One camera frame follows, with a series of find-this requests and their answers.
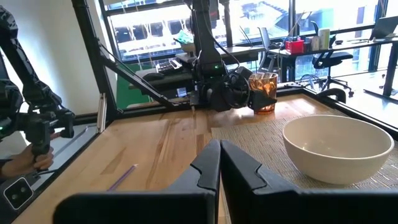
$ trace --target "white wall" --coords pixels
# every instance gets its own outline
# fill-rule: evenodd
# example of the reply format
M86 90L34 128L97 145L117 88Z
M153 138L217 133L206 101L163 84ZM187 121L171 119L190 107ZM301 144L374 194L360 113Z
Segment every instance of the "white wall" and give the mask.
M97 35L108 40L101 30L98 0L88 0ZM0 0L19 27L18 39L39 78L75 114L98 110L99 91L70 0ZM6 62L10 79L22 91L22 83ZM109 73L116 92L116 76Z

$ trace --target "laptop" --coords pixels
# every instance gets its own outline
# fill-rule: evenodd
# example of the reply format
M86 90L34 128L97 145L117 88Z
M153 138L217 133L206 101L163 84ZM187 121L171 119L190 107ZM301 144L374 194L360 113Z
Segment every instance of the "laptop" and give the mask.
M394 35L391 36L391 34L394 33L397 25L398 16L380 18L374 25L371 37L369 39L373 40L373 38L383 39L395 37Z

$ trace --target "wooden table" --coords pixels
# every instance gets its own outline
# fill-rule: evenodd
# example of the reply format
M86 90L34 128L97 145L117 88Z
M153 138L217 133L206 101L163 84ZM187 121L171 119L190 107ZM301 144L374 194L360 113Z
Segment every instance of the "wooden table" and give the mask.
M275 113L254 116L249 108L216 113L178 111L113 122L14 221L52 222L57 204L77 192L108 189L133 164L138 167L118 187L123 190L160 190L169 186L211 139L212 127L228 127L329 110L305 95L279 98ZM220 200L218 223L229 218Z

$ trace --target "white ceramic bowl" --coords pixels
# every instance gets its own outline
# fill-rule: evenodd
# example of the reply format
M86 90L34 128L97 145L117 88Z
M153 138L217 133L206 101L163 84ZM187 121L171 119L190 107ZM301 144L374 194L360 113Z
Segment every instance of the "white ceramic bowl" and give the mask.
M394 148L381 128L341 116L308 116L287 123L285 148L297 169L331 184L353 184L374 175Z

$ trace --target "office chair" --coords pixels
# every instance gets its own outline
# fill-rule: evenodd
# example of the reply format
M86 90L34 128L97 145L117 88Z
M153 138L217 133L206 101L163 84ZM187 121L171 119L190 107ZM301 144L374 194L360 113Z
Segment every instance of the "office chair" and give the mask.
M315 28L315 33L318 35L319 28L317 23L314 21L311 22ZM334 35L330 39L329 48L331 48L335 40L336 40L336 35ZM314 57L312 58L313 67L315 69L323 69L323 68L328 69L328 76L318 81L318 83L322 86L322 91L325 90L326 87L329 88L330 84L334 83L349 89L348 93L349 96L354 95L354 92L352 91L351 87L348 86L348 82L331 77L332 66L339 65L343 62L343 60L351 58L353 58L353 55L347 52L332 52L332 53L329 52L329 53L321 53L314 55Z
M260 67L259 67L259 72L273 72L275 69L278 69L275 67L275 59L276 55L268 53L270 50L269 46L271 45L271 41L269 39L268 35L268 30L265 27L258 27L262 39L262 44L264 46L265 51L261 52L261 61L260 61Z

